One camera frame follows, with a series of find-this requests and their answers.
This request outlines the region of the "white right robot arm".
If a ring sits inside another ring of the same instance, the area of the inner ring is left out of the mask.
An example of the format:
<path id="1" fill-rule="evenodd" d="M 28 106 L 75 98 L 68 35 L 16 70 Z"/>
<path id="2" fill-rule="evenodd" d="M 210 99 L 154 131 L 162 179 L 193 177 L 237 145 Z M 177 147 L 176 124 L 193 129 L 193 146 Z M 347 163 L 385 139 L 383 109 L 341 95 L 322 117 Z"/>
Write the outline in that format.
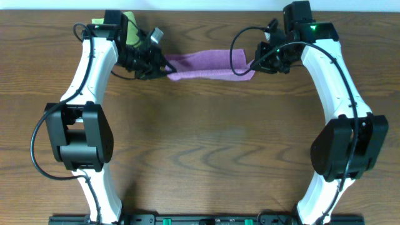
<path id="1" fill-rule="evenodd" d="M 344 191 L 371 170 L 388 133 L 388 120 L 374 115 L 358 93 L 330 22 L 317 22 L 309 1 L 294 1 L 283 9 L 284 27 L 272 20 L 265 28 L 251 68 L 288 73 L 300 62 L 312 77 L 320 98 L 325 126 L 311 144 L 314 174 L 289 224 L 341 224 L 333 209 Z"/>

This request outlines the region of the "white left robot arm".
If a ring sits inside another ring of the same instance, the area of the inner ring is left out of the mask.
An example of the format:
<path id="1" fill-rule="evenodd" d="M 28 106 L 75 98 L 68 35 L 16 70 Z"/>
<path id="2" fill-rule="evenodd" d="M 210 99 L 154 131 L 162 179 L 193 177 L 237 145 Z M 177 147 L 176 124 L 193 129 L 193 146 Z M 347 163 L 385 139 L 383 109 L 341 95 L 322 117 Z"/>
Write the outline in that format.
<path id="1" fill-rule="evenodd" d="M 61 100 L 46 105 L 40 120 L 46 125 L 56 161 L 77 179 L 89 204 L 87 216 L 51 216 L 50 224 L 120 224 L 123 203 L 111 177 L 109 163 L 114 137 L 102 104 L 114 66 L 138 80 L 162 78 L 176 72 L 158 44 L 159 28 L 144 32 L 121 11 L 107 10 L 98 23 L 83 24 L 75 36 L 82 56 L 71 85 Z"/>

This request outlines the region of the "purple microfiber cloth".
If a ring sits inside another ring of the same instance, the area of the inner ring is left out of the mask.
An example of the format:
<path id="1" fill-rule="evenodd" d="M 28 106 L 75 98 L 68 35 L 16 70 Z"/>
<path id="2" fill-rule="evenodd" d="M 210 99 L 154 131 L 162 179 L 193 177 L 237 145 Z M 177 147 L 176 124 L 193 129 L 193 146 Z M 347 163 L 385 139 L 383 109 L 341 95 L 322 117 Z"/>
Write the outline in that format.
<path id="1" fill-rule="evenodd" d="M 230 67 L 229 50 L 213 49 L 191 54 L 168 54 L 165 58 L 176 68 L 176 72 L 167 75 L 172 81 L 183 79 L 248 81 L 255 73 L 252 70 L 243 76 L 235 75 Z"/>

